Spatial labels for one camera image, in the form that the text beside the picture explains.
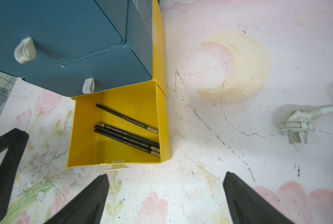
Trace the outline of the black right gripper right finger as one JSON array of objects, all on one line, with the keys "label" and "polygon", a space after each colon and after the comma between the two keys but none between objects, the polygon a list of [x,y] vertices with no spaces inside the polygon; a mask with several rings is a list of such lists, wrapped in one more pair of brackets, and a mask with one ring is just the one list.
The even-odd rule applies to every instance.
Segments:
[{"label": "black right gripper right finger", "polygon": [[223,188],[234,224],[292,223],[236,174],[226,173]]}]

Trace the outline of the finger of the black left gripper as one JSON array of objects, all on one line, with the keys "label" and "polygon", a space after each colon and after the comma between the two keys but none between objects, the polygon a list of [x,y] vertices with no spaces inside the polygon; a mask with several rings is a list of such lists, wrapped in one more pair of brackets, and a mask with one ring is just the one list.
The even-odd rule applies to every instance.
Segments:
[{"label": "finger of the black left gripper", "polygon": [[0,164],[0,222],[7,214],[16,172],[28,140],[28,133],[17,128],[0,136],[0,153],[7,151]]}]

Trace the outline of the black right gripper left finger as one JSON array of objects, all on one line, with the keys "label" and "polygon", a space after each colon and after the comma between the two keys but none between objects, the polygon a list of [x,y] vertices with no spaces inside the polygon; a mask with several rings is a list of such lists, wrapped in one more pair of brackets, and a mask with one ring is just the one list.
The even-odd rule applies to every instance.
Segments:
[{"label": "black right gripper left finger", "polygon": [[106,174],[98,176],[47,224],[99,224],[109,191]]}]

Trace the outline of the black pencil cluster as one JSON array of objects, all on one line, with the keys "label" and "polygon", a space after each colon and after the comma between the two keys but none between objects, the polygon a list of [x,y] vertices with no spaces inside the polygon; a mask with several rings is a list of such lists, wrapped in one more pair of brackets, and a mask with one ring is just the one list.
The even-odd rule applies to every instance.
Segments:
[{"label": "black pencil cluster", "polygon": [[105,137],[108,137],[108,138],[110,138],[110,139],[113,139],[113,140],[115,140],[115,141],[121,142],[121,143],[123,143],[123,144],[125,144],[125,145],[129,145],[129,146],[131,146],[131,147],[133,147],[133,148],[136,148],[136,149],[139,149],[139,150],[144,151],[144,152],[146,152],[146,153],[149,153],[149,154],[151,154],[151,155],[154,155],[154,156],[157,156],[157,157],[161,157],[161,155],[160,155],[158,152],[155,152],[155,151],[153,151],[153,150],[151,150],[151,149],[147,149],[147,148],[145,148],[145,147],[137,146],[137,145],[135,145],[135,144],[132,144],[132,143],[129,142],[129,141],[122,140],[122,139],[120,139],[120,138],[118,138],[118,137],[116,137],[116,136],[114,136],[114,135],[108,134],[108,133],[103,132],[103,131],[101,131],[101,130],[94,129],[94,132],[99,133],[99,134],[101,134],[101,135],[103,135],[103,136],[105,136]]},{"label": "black pencil cluster", "polygon": [[106,132],[108,134],[114,135],[114,136],[116,136],[116,137],[118,137],[118,138],[120,138],[122,140],[129,141],[132,144],[135,144],[135,145],[138,145],[138,146],[141,146],[141,147],[145,147],[147,149],[151,149],[151,150],[153,150],[155,152],[158,152],[158,153],[161,152],[160,148],[154,147],[151,144],[148,144],[146,142],[137,140],[135,138],[128,137],[128,136],[123,135],[123,134],[119,134],[119,133],[113,132],[113,131],[111,131],[109,129],[104,129],[104,128],[98,126],[97,124],[94,127],[95,127],[95,129],[98,129],[98,130],[101,130],[101,131]]}]

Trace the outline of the black pencil slanted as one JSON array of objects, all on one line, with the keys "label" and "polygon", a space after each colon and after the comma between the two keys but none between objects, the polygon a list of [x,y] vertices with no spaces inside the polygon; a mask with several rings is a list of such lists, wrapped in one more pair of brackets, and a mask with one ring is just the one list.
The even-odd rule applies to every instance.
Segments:
[{"label": "black pencil slanted", "polygon": [[154,141],[151,141],[151,140],[146,139],[146,138],[144,138],[144,137],[141,137],[141,136],[135,135],[135,134],[133,134],[133,133],[127,132],[127,131],[125,131],[125,130],[123,130],[123,129],[119,129],[119,128],[116,128],[116,127],[114,127],[114,126],[110,126],[110,125],[107,125],[107,124],[103,124],[103,123],[101,123],[101,122],[97,122],[97,125],[100,126],[100,127],[102,127],[102,128],[104,128],[104,129],[109,129],[109,130],[111,130],[111,131],[113,131],[113,132],[116,132],[116,133],[119,133],[119,134],[123,134],[123,135],[126,135],[126,136],[131,137],[131,138],[135,138],[135,139],[137,139],[137,140],[140,140],[140,141],[146,142],[146,143],[148,143],[148,144],[151,144],[151,145],[154,146],[154,147],[160,148],[159,143],[154,142]]}]

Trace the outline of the yellow bottom drawer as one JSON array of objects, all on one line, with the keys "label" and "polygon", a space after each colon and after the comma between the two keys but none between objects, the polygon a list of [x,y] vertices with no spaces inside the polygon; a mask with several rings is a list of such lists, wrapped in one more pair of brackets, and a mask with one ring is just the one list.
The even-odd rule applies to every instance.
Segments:
[{"label": "yellow bottom drawer", "polygon": [[[153,1],[153,79],[75,98],[68,168],[112,164],[157,164],[171,158],[167,117],[164,21]],[[96,107],[101,104],[157,128],[153,133]],[[94,132],[97,122],[139,135],[160,145],[157,157]]]}]

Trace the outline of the teal drawer cabinet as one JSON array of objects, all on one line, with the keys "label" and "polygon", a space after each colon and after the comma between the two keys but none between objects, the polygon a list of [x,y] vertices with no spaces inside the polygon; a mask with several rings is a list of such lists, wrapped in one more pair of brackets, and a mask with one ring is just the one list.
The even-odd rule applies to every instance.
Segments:
[{"label": "teal drawer cabinet", "polygon": [[153,77],[152,1],[96,1],[119,40],[106,49],[128,47]]}]

